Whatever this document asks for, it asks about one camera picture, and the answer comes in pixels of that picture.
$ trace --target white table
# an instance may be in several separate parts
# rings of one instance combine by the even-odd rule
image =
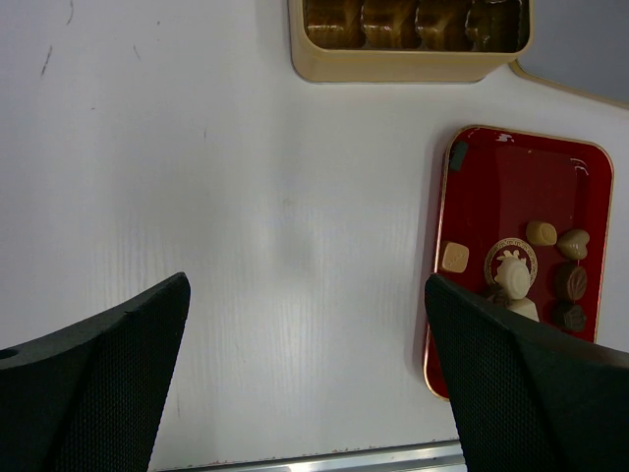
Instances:
[[[70,0],[0,3],[0,348],[184,270],[151,468],[457,436],[413,352],[439,162],[472,123],[610,153],[599,342],[629,349],[626,110],[507,68],[309,84],[283,0],[74,0],[70,16]]]

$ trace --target dark chocolate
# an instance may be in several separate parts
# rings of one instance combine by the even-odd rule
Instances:
[[[580,265],[562,264],[554,278],[554,290],[559,300],[577,302],[588,288],[588,274]]]
[[[552,310],[552,321],[563,329],[581,332],[586,328],[586,316],[583,308],[570,302],[559,302]]]

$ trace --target chocolate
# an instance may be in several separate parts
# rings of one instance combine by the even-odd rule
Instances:
[[[462,273],[468,266],[470,250],[462,244],[445,242],[441,248],[441,269],[446,272]]]
[[[365,0],[362,27],[369,44],[382,49],[419,47],[416,10],[416,0]]]
[[[523,298],[522,300],[516,300],[509,307],[513,313],[517,313],[518,315],[523,316],[524,318],[528,318],[532,322],[540,322],[540,317],[538,316],[538,307],[535,306],[528,298]]]
[[[557,244],[557,230],[550,223],[531,221],[527,224],[527,239],[534,246],[554,246]]]
[[[361,31],[361,7],[361,0],[308,0],[308,38],[326,49],[362,47],[365,35]]]
[[[570,302],[559,302],[552,310],[553,322],[570,331],[582,332],[586,328],[587,319],[583,308]]]
[[[559,300],[577,302],[588,287],[588,274],[580,265],[562,264],[554,278],[554,290]]]
[[[515,52],[520,41],[519,0],[474,2],[466,22],[468,38],[481,52]]]
[[[469,51],[465,23],[472,0],[420,0],[415,28],[433,51]]]
[[[513,255],[500,256],[502,261],[498,267],[498,274],[494,278],[509,294],[511,300],[521,300],[527,296],[531,288],[531,273],[526,263],[519,259],[519,251]]]
[[[572,229],[559,238],[557,248],[566,258],[580,261],[588,256],[590,235],[583,229]]]
[[[483,297],[493,305],[497,305],[502,308],[509,308],[513,301],[507,291],[497,283],[488,288]]]

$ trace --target white chocolate figure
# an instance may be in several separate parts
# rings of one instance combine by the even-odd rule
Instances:
[[[522,315],[529,320],[533,320],[534,322],[540,322],[540,317],[538,317],[538,309],[528,298],[523,298],[522,300],[516,300],[509,306],[509,310],[518,315]]]
[[[531,288],[531,273],[526,265],[526,259],[520,260],[519,251],[505,251],[504,256],[498,258],[502,264],[498,268],[495,281],[504,288],[511,300],[522,300]]]

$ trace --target red tray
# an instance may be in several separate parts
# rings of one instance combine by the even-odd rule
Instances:
[[[469,147],[460,170],[453,170],[450,156],[460,142]],[[473,292],[482,292],[487,288],[486,278],[491,276],[486,272],[495,275],[498,264],[491,260],[490,253],[519,249],[525,256],[526,244],[506,239],[526,242],[529,221],[547,221],[559,235],[573,228],[585,229],[591,239],[588,256],[579,264],[586,270],[589,284],[579,304],[588,320],[583,332],[572,334],[595,342],[612,182],[609,156],[592,143],[499,128],[465,128],[444,157],[434,271]],[[470,249],[463,273],[441,272],[438,268],[441,241],[460,243]],[[531,264],[528,257],[527,264],[532,277],[533,266],[537,266],[537,278],[528,298],[536,303],[540,321],[550,324],[556,303],[553,277],[557,266],[566,259],[555,247],[533,250],[537,264]],[[426,333],[424,377],[435,395],[447,399],[429,326]]]

